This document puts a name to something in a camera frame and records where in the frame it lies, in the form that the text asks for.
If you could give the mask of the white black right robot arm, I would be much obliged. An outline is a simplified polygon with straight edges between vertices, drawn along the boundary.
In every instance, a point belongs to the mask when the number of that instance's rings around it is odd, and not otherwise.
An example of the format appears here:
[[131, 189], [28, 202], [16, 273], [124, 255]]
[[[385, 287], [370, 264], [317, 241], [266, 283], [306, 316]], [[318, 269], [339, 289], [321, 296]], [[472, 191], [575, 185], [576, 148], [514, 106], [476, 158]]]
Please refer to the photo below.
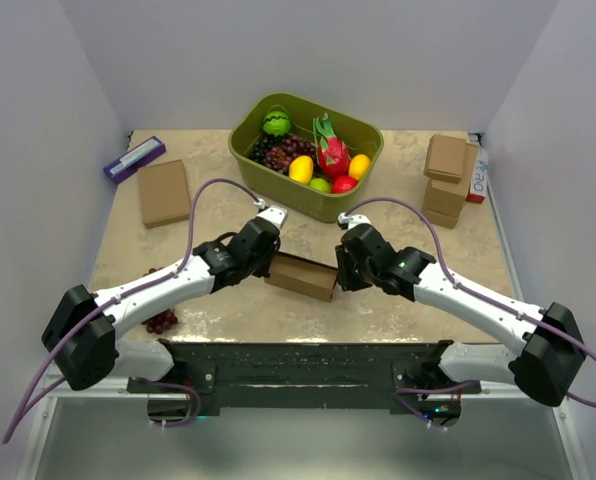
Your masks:
[[423, 369], [430, 390], [444, 393], [456, 383], [488, 381], [514, 384], [542, 405], [562, 403], [586, 358], [571, 310], [501, 295], [443, 268], [417, 248], [395, 250], [362, 215], [339, 226], [343, 235], [336, 257], [343, 290], [374, 286], [437, 308], [495, 339], [493, 345], [455, 342], [442, 348], [439, 359]]

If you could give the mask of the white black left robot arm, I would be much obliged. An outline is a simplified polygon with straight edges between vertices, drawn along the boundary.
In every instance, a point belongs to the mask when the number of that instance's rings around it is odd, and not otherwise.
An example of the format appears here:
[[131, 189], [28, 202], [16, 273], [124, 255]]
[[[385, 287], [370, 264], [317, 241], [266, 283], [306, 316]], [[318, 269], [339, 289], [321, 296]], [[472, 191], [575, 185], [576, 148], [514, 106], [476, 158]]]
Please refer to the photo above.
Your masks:
[[129, 351], [122, 337], [134, 326], [185, 301], [235, 286], [249, 276], [267, 277], [280, 247], [285, 214], [269, 208], [249, 220], [224, 245], [203, 242], [187, 259], [118, 287], [91, 293], [78, 285], [63, 295], [42, 343], [68, 385], [92, 387], [121, 365]]

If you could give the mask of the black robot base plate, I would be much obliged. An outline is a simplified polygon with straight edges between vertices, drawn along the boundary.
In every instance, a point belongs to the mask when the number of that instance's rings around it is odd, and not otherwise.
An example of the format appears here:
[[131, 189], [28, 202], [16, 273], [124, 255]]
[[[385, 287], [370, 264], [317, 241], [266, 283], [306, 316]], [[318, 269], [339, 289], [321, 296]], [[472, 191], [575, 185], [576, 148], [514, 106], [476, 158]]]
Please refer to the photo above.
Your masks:
[[159, 395], [193, 388], [197, 408], [217, 416], [226, 408], [359, 409], [409, 414], [442, 426], [461, 414], [460, 397], [480, 393], [477, 382], [455, 391], [437, 363], [450, 341], [438, 343], [173, 343], [173, 368], [160, 386], [137, 379], [132, 394], [149, 394], [153, 420], [178, 420], [181, 401]]

